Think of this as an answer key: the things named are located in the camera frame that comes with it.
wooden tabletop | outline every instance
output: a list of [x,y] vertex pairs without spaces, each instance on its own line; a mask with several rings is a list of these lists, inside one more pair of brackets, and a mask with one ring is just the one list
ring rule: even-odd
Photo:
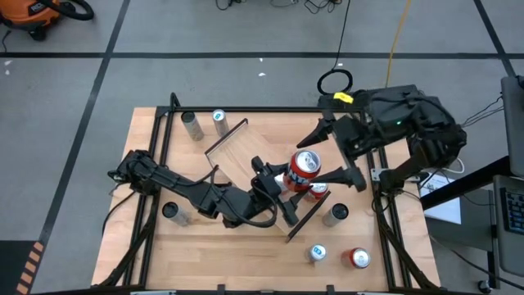
[[[155,108],[134,110],[124,154],[132,149],[147,149],[154,115]],[[205,137],[200,142],[193,142],[183,127],[180,114],[175,114],[166,163],[171,170],[189,179],[199,179],[210,171],[211,166],[204,151],[219,139],[211,114],[202,112],[196,116]],[[227,114],[230,126],[248,118],[250,129],[256,130],[275,150],[289,158],[296,151],[296,143],[313,130],[319,117],[320,113]],[[164,129],[165,120],[159,132],[155,154],[157,161]],[[324,173],[342,165],[340,153],[332,140],[314,145],[311,150],[320,155]],[[405,141],[386,147],[386,155],[390,167],[405,161],[409,157]],[[360,157],[357,165],[370,186],[365,158]],[[227,181],[219,171],[215,182]],[[404,189],[418,195],[412,184],[406,184]],[[163,189],[160,206],[169,201],[176,202],[191,212],[192,223],[180,227],[158,214],[147,288],[210,290],[216,289],[217,284],[225,284],[228,290],[324,291],[327,284],[333,284],[337,291],[387,290],[376,217],[370,207],[373,197],[371,190],[357,193],[355,188],[337,184],[330,184],[330,190],[332,195],[315,216],[290,243],[285,243],[286,235],[276,225],[269,229],[249,225],[225,229],[220,216],[217,220],[200,216],[188,200]],[[111,207],[128,194],[128,188],[119,188]],[[337,202],[346,204],[350,214],[339,225],[327,228],[321,222],[322,215]],[[399,195],[396,202],[406,250],[429,280],[440,284],[419,201]],[[109,219],[93,275],[94,284],[103,281],[127,251],[137,204],[138,197],[130,199]],[[314,243],[326,247],[327,257],[311,265],[305,259],[305,250]],[[368,268],[350,269],[340,263],[340,254],[354,247],[363,247],[369,251],[372,261]],[[397,256],[393,248],[391,250],[396,283],[401,286]],[[137,254],[137,266],[141,261],[142,251]],[[138,281],[138,270],[139,267],[135,267],[133,283]]]

